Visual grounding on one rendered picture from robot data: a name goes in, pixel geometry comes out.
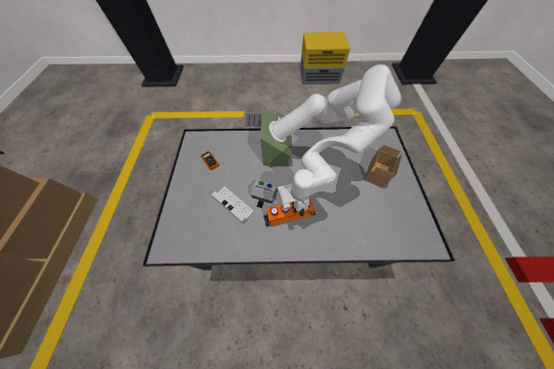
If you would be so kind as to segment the orange test tube rack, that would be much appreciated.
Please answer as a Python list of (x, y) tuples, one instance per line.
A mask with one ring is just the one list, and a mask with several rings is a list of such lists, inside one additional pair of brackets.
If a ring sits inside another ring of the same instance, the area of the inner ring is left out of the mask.
[(310, 200), (311, 204), (310, 204), (310, 207), (307, 208), (307, 210), (304, 210), (304, 216), (301, 216), (301, 214), (298, 213), (298, 212), (294, 212), (293, 203), (291, 203), (291, 202), (290, 202), (291, 207), (290, 207), (288, 213), (283, 213), (283, 211), (282, 211), (283, 205), (274, 206), (278, 209), (278, 214), (277, 215), (272, 215), (271, 214), (271, 208), (273, 208), (273, 207), (267, 208), (267, 214), (268, 214), (270, 226), (290, 222), (290, 221), (305, 218), (305, 217), (308, 217), (308, 216), (312, 216), (314, 211), (315, 211), (315, 208), (314, 208), (314, 205), (312, 203), (311, 198), (309, 198), (309, 200)]

